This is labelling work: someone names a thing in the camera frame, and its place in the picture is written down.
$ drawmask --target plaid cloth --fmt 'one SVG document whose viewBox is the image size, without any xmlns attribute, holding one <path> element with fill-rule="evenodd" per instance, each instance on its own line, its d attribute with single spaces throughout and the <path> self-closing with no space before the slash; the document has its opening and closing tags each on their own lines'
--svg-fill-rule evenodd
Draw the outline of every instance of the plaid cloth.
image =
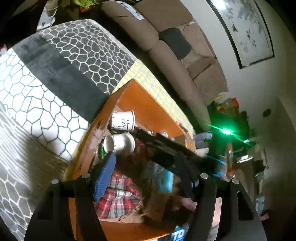
<svg viewBox="0 0 296 241">
<path fill-rule="evenodd" d="M 113 172 L 104 196 L 94 205 L 98 218 L 119 218 L 139 206 L 141 200 L 142 194 L 133 181 Z"/>
</svg>

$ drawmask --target picture frame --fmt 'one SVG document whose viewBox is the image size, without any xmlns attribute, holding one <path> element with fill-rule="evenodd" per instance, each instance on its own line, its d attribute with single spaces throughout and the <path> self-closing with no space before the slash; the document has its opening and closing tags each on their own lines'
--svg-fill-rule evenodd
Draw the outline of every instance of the picture frame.
<svg viewBox="0 0 296 241">
<path fill-rule="evenodd" d="M 255 0 L 207 0 L 233 47 L 240 69 L 274 58 L 264 16 Z"/>
</svg>

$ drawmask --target yellow plaid fabric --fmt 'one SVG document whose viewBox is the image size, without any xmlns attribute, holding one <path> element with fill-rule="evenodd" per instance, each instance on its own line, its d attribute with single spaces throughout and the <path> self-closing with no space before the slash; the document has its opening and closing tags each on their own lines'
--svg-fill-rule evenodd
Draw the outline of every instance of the yellow plaid fabric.
<svg viewBox="0 0 296 241">
<path fill-rule="evenodd" d="M 112 93 L 116 92 L 131 79 L 135 79 L 164 108 L 174 121 L 180 121 L 192 137 L 193 127 L 183 111 L 139 59 L 135 61 Z"/>
</svg>

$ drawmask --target brown sofa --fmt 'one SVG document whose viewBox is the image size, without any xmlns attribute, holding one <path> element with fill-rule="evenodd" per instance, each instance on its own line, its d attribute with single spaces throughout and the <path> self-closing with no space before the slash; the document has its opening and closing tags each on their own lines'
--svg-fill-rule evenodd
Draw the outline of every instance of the brown sofa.
<svg viewBox="0 0 296 241">
<path fill-rule="evenodd" d="M 105 14 L 117 22 L 142 50 L 148 51 L 200 126 L 208 130 L 210 117 L 207 105 L 228 89 L 221 66 L 203 31 L 179 0 L 142 0 L 133 8 L 144 19 L 139 20 L 141 18 L 116 1 L 107 1 L 102 5 Z M 171 28 L 174 28 L 176 38 L 174 35 L 167 37 L 167 43 L 181 38 L 184 45 L 177 42 L 173 43 L 175 47 L 169 47 L 160 40 L 164 31 Z M 178 51 L 186 55 L 180 59 Z"/>
</svg>

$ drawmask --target cup on stand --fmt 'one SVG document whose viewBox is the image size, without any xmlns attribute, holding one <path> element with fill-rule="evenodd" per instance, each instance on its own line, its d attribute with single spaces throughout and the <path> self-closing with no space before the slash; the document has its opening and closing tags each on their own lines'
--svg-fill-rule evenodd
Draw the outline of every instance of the cup on stand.
<svg viewBox="0 0 296 241">
<path fill-rule="evenodd" d="M 111 131 L 133 131 L 135 127 L 135 113 L 133 111 L 114 112 L 110 120 Z"/>
<path fill-rule="evenodd" d="M 103 148 L 106 153 L 112 151 L 124 156 L 131 154 L 135 146 L 135 139 L 128 132 L 107 136 L 103 141 Z"/>
</svg>

